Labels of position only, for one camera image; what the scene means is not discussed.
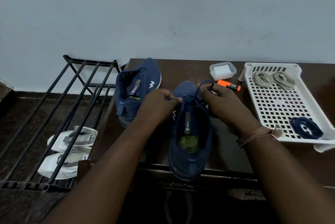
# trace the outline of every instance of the orange highlighter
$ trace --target orange highlighter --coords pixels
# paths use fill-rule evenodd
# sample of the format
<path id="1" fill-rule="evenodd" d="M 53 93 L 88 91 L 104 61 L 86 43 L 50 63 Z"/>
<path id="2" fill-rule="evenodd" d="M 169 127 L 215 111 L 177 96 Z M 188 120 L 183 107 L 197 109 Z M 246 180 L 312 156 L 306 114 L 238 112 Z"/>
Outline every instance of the orange highlighter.
<path id="1" fill-rule="evenodd" d="M 219 80 L 219 81 L 217 82 L 217 84 L 220 85 L 220 86 L 224 86 L 224 87 L 227 87 L 227 88 L 229 88 L 229 89 L 232 89 L 232 90 L 235 91 L 235 92 L 238 92 L 238 91 L 241 90 L 241 86 L 239 86 L 239 85 L 235 85 L 235 84 L 232 84 L 232 83 L 230 83 L 230 82 L 223 81 L 223 80 Z"/>

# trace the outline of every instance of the metal shoe rack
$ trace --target metal shoe rack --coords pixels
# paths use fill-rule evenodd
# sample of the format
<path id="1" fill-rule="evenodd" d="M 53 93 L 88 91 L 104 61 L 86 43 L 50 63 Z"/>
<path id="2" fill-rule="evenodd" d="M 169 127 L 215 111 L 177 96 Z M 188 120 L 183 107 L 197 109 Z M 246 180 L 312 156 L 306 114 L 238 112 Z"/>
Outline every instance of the metal shoe rack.
<path id="1" fill-rule="evenodd" d="M 67 62 L 64 69 L 58 75 L 56 80 L 52 83 L 52 85 L 50 86 L 48 91 L 40 99 L 38 104 L 35 106 L 33 111 L 29 114 L 29 116 L 24 121 L 24 123 L 21 125 L 21 127 L 16 131 L 14 136 L 8 141 L 7 145 L 4 147 L 4 149 L 0 153 L 0 160 L 7 153 L 8 149 L 11 147 L 11 145 L 13 144 L 13 142 L 15 141 L 17 136 L 22 132 L 22 130 L 25 128 L 25 126 L 31 121 L 33 116 L 36 114 L 38 109 L 42 106 L 43 102 L 47 99 L 49 93 L 56 86 L 57 82 L 61 79 L 63 74 L 66 72 L 66 70 L 70 67 L 75 74 L 74 74 L 72 80 L 69 82 L 68 86 L 66 87 L 65 91 L 61 94 L 61 96 L 57 100 L 57 102 L 54 105 L 54 107 L 52 108 L 51 112 L 46 116 L 45 120 L 42 122 L 40 127 L 37 129 L 34 136 L 30 139 L 26 148 L 20 153 L 20 155 L 16 159 L 14 165 L 11 167 L 10 171 L 7 173 L 7 175 L 5 176 L 5 178 L 3 180 L 0 180 L 0 188 L 22 189 L 22 190 L 44 191 L 44 192 L 47 192 L 47 191 L 48 192 L 50 192 L 50 191 L 53 191 L 53 192 L 55 192 L 55 191 L 57 191 L 57 192 L 68 192 L 68 191 L 71 190 L 71 188 L 72 188 L 72 186 L 75 182 L 75 177 L 67 179 L 66 181 L 62 180 L 62 182 L 59 182 L 60 180 L 55 180 L 55 178 L 56 178 L 60 168 L 62 167 L 66 157 L 68 156 L 74 142 L 76 141 L 82 127 L 84 126 L 88 116 L 90 115 L 95 103 L 97 101 L 98 102 L 101 101 L 99 96 L 100 96 L 100 93 L 101 93 L 102 89 L 107 88 L 107 91 L 106 91 L 106 93 L 103 96 L 103 99 L 101 101 L 101 105 L 100 105 L 100 108 L 99 108 L 98 115 L 95 117 L 95 120 L 94 120 L 94 129 L 96 129 L 96 127 L 98 125 L 98 122 L 99 122 L 99 119 L 101 117 L 102 111 L 103 111 L 103 105 L 105 104 L 107 96 L 108 96 L 108 92 L 111 88 L 115 88 L 114 84 L 106 84 L 106 81 L 107 81 L 107 79 L 108 79 L 108 77 L 109 77 L 113 68 L 116 68 L 118 73 L 120 72 L 120 70 L 119 70 L 119 66 L 118 66 L 118 63 L 117 63 L 116 60 L 114 60 L 113 62 L 102 62 L 102 61 L 74 59 L 74 58 L 69 57 L 68 55 L 64 55 L 63 57 L 64 57 L 65 61 Z M 75 67 L 73 66 L 73 64 L 80 65 L 79 69 L 76 70 Z M 81 73 L 81 71 L 83 70 L 83 68 L 86 65 L 93 65 L 95 67 L 94 67 L 94 70 L 91 73 L 90 77 L 88 78 L 87 82 L 84 82 L 79 74 Z M 101 66 L 109 68 L 105 78 L 103 79 L 103 82 L 98 83 L 98 84 L 97 83 L 91 83 L 91 80 L 92 80 L 94 74 L 96 73 L 98 68 L 101 67 Z M 74 102 L 72 108 L 70 109 L 69 113 L 67 114 L 65 120 L 63 120 L 61 126 L 57 130 L 57 133 L 53 137 L 53 139 L 50 142 L 50 144 L 48 145 L 48 147 L 44 150 L 43 154 L 40 156 L 38 162 L 36 162 L 34 168 L 31 170 L 30 174 L 25 179 L 25 181 L 13 181 L 12 177 L 13 177 L 14 173 L 19 169 L 19 166 L 20 166 L 22 160 L 25 158 L 25 156 L 27 155 L 27 153 L 29 152 L 29 150 L 31 149 L 33 144 L 35 143 L 36 139 L 39 137 L 39 135 L 42 132 L 42 130 L 44 129 L 44 127 L 48 124 L 51 117 L 53 116 L 53 114 L 55 113 L 55 111 L 57 110 L 59 105 L 61 104 L 62 100 L 64 99 L 65 95 L 69 91 L 70 87 L 73 85 L 74 81 L 77 78 L 82 83 L 83 89 L 82 89 L 81 93 L 78 95 L 77 99 L 75 100 L 75 102 Z M 95 90 L 92 92 L 88 87 L 95 88 Z M 77 110 L 77 108 L 78 108 L 86 90 L 89 91 L 92 96 L 90 98 L 90 102 L 87 106 L 85 114 L 82 117 L 82 120 L 79 124 L 79 127 L 78 127 L 75 135 L 73 136 L 71 142 L 69 143 L 67 149 L 65 150 L 64 155 L 61 157 L 59 163 L 57 164 L 57 167 L 56 167 L 55 171 L 52 173 L 52 176 L 50 177 L 50 179 L 48 179 L 46 177 L 40 177 L 39 174 L 36 174 L 38 168 L 40 167 L 44 158 L 49 155 L 51 147 L 54 144 L 54 142 L 56 141 L 59 134 L 61 132 L 64 132 L 64 131 L 68 130 L 70 122 L 71 122 L 71 120 L 72 120 L 72 118 L 73 118 L 73 116 L 74 116 L 74 114 L 75 114 L 75 112 L 76 112 L 76 110 Z M 36 175 L 38 175 L 40 177 L 38 182 L 33 181 L 33 180 L 36 180 L 36 179 L 34 179 L 34 178 L 36 178 Z"/>

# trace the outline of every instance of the blue sneaker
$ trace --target blue sneaker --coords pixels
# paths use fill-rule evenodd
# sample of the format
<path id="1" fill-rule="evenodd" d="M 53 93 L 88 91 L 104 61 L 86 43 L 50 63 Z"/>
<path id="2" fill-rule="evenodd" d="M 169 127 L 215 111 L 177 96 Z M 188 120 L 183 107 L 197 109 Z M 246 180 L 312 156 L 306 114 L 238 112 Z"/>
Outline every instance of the blue sneaker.
<path id="1" fill-rule="evenodd" d="M 161 85 L 158 64 L 145 59 L 137 69 L 124 70 L 116 78 L 115 104 L 121 125 L 125 128 L 134 120 L 145 95 Z"/>
<path id="2" fill-rule="evenodd" d="M 175 97 L 184 101 L 172 112 L 169 165 L 173 174 L 183 181 L 200 175 L 212 147 L 210 117 L 197 92 L 190 81 L 182 82 L 173 91 Z"/>

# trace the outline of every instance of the wooden table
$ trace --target wooden table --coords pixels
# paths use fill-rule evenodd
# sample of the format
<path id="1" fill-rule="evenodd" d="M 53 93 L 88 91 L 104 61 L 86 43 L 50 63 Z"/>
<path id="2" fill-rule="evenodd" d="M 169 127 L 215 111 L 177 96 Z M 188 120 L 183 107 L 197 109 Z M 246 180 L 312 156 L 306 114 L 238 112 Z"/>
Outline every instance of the wooden table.
<path id="1" fill-rule="evenodd" d="M 143 59 L 130 59 L 126 69 L 133 69 Z M 192 60 L 156 60 L 161 69 L 161 88 L 173 91 L 179 83 L 190 80 L 194 84 L 204 80 L 212 80 L 209 66 L 221 61 Z M 246 84 L 238 81 L 245 62 L 232 61 L 237 73 L 230 81 L 241 84 L 237 93 L 239 99 L 256 116 Z M 335 124 L 335 65 L 334 64 L 299 64 L 303 70 L 302 79 L 312 95 L 325 112 L 328 119 Z M 97 139 L 89 155 L 88 162 L 82 162 L 78 168 L 78 180 L 86 174 L 104 152 L 124 131 L 116 116 L 114 98 L 100 126 Z M 235 143 L 236 136 L 228 132 L 220 120 L 212 118 L 216 130 L 213 135 L 211 154 L 202 175 L 193 182 L 182 182 L 170 171 L 167 152 L 169 149 L 168 126 L 161 125 L 149 139 L 140 158 L 134 181 L 135 186 L 152 188 L 182 188 L 188 190 L 248 188 L 259 189 L 259 183 L 250 167 L 245 151 Z M 312 144 L 284 143 L 287 149 L 299 162 L 324 186 L 335 188 L 335 149 L 318 153 Z"/>

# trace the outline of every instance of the wall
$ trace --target wall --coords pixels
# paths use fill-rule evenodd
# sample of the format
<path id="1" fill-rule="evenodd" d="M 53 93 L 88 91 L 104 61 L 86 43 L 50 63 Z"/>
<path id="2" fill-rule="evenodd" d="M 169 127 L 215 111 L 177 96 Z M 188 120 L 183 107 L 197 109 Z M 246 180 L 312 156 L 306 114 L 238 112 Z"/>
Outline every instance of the wall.
<path id="1" fill-rule="evenodd" d="M 0 78 L 46 91 L 64 54 L 335 63 L 334 11 L 335 0 L 0 0 Z"/>

